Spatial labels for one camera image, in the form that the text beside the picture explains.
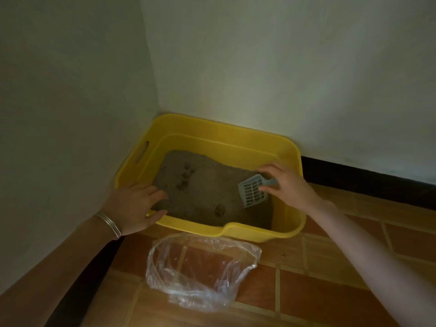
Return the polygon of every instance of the person's right arm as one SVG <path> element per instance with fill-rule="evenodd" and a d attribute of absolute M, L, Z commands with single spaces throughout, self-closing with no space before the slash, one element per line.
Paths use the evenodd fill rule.
<path fill-rule="evenodd" d="M 396 258 L 373 236 L 320 198 L 308 183 L 277 163 L 259 168 L 280 187 L 259 190 L 306 212 L 338 245 L 374 295 L 401 326 L 436 325 L 436 288 Z"/>

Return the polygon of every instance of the litter box handle hole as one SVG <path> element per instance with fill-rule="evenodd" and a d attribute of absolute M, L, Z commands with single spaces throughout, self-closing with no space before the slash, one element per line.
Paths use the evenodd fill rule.
<path fill-rule="evenodd" d="M 136 165 L 139 164 L 141 159 L 144 157 L 145 153 L 147 152 L 148 146 L 150 145 L 150 142 L 146 141 L 142 148 L 140 149 L 138 156 L 136 157 Z"/>

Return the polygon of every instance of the white wall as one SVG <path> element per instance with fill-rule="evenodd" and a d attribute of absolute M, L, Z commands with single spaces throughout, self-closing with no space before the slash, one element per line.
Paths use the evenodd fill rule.
<path fill-rule="evenodd" d="M 0 293 L 100 206 L 158 109 L 139 0 L 2 0 Z"/>
<path fill-rule="evenodd" d="M 164 110 L 436 183 L 435 0 L 141 0 Z"/>

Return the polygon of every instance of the hand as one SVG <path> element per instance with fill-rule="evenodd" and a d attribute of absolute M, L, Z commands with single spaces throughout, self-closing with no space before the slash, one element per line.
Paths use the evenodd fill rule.
<path fill-rule="evenodd" d="M 150 208 L 168 198 L 164 191 L 146 183 L 133 183 L 111 191 L 101 213 L 112 219 L 122 235 L 142 231 L 160 220 L 168 211 L 160 210 L 147 217 Z"/>
<path fill-rule="evenodd" d="M 259 190 L 280 198 L 287 205 L 309 213 L 314 208 L 324 204 L 311 186 L 294 171 L 285 166 L 271 162 L 261 166 L 258 171 L 269 173 L 279 182 L 279 188 L 260 186 Z"/>

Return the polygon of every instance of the person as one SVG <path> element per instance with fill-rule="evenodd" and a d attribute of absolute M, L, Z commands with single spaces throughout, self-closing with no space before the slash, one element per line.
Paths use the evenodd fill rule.
<path fill-rule="evenodd" d="M 293 171 L 279 163 L 269 163 L 259 171 L 269 173 L 279 183 L 278 187 L 262 186 L 259 190 L 310 215 L 401 326 L 436 325 L 436 289 L 429 281 L 393 256 L 333 203 L 320 198 Z M 146 214 L 165 198 L 165 192 L 145 183 L 114 189 L 100 209 L 101 215 L 80 224 L 60 246 L 3 293 L 0 325 L 43 326 L 92 258 L 119 236 L 117 230 L 128 235 L 154 224 L 167 211 L 160 210 L 149 217 Z"/>

